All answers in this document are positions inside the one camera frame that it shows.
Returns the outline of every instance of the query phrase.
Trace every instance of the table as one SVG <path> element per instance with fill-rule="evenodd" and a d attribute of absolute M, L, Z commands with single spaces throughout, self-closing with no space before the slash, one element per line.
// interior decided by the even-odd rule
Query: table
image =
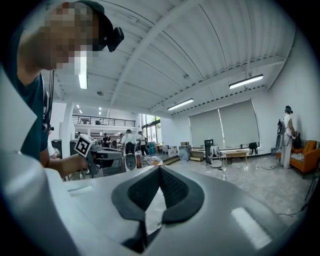
<path fill-rule="evenodd" d="M 244 157 L 245 162 L 247 162 L 247 150 L 230 150 L 230 151 L 222 151 L 222 154 L 225 156 L 225 159 L 227 160 L 228 158 L 239 158 L 239 157 Z"/>

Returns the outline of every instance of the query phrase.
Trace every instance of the roller blind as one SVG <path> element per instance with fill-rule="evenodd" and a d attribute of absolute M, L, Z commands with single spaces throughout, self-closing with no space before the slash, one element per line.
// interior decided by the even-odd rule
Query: roller blind
<path fill-rule="evenodd" d="M 211 110 L 189 117 L 192 146 L 205 145 L 205 140 L 213 139 L 213 143 L 223 148 L 223 136 L 218 110 Z"/>
<path fill-rule="evenodd" d="M 259 141 L 257 118 L 251 100 L 219 108 L 219 111 L 226 147 Z"/>

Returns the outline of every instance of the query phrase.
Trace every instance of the fluorescent light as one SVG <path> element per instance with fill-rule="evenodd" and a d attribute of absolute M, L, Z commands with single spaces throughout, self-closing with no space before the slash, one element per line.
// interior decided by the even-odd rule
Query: fluorescent light
<path fill-rule="evenodd" d="M 177 105 L 174 105 L 174 106 L 169 107 L 168 110 L 169 110 L 169 111 L 170 111 L 170 110 L 174 110 L 174 109 L 176 109 L 176 108 L 179 108 L 179 107 L 181 107 L 181 106 L 183 106 L 183 105 L 186 105 L 186 104 L 188 104 L 188 103 L 191 103 L 191 102 L 193 102 L 193 101 L 194 101 L 193 98 L 188 99 L 188 100 L 183 101 L 183 102 L 181 102 L 181 103 L 179 103 L 179 104 L 177 104 Z"/>
<path fill-rule="evenodd" d="M 80 57 L 80 74 L 79 84 L 81 89 L 88 89 L 87 83 L 87 56 L 84 54 Z"/>
<path fill-rule="evenodd" d="M 246 84 L 261 80 L 262 78 L 264 78 L 263 74 L 260 74 L 260 75 L 254 76 L 254 77 L 250 77 L 248 79 L 245 79 L 245 80 L 230 84 L 229 85 L 229 89 L 233 89 L 233 88 L 236 88 L 236 87 L 239 87 L 239 86 L 243 86 L 243 85 L 246 85 Z"/>

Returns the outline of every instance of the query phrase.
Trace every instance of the gray tile floor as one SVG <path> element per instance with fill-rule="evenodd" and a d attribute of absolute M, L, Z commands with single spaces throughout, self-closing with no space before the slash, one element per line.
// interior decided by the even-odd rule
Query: gray tile floor
<path fill-rule="evenodd" d="M 274 170 L 256 168 L 256 166 L 269 169 L 276 166 Z M 208 175 L 221 179 L 221 170 L 206 166 L 206 162 L 178 161 L 168 166 L 174 171 L 191 170 L 203 175 Z M 304 179 L 301 173 L 292 169 L 283 169 L 275 156 L 234 159 L 232 164 L 222 166 L 227 177 L 227 182 L 231 182 L 247 191 L 262 203 L 269 206 L 277 214 L 292 214 L 298 212 L 306 203 L 305 197 L 312 181 L 312 175 L 307 175 Z M 163 211 L 166 209 L 165 201 L 161 190 L 154 197 L 151 205 L 146 211 L 146 226 L 153 228 L 161 220 Z M 298 218 L 299 213 L 293 216 L 280 215 L 283 222 L 290 226 Z M 147 230 L 150 234 L 156 228 Z"/>

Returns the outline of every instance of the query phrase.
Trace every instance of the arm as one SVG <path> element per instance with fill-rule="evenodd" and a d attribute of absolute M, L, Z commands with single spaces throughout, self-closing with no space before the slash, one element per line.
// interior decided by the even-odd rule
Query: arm
<path fill-rule="evenodd" d="M 292 133 L 294 136 L 297 136 L 297 133 L 296 133 L 296 131 L 295 131 L 295 129 L 294 129 L 294 126 L 293 126 L 293 124 L 292 124 L 292 119 L 289 120 L 289 128 L 290 128 L 290 130 L 291 130 L 291 133 Z"/>
<path fill-rule="evenodd" d="M 88 168 L 86 160 L 79 154 L 74 154 L 64 159 L 50 159 L 48 148 L 40 152 L 40 162 L 45 168 L 57 170 L 61 178 L 64 178 L 77 170 Z"/>

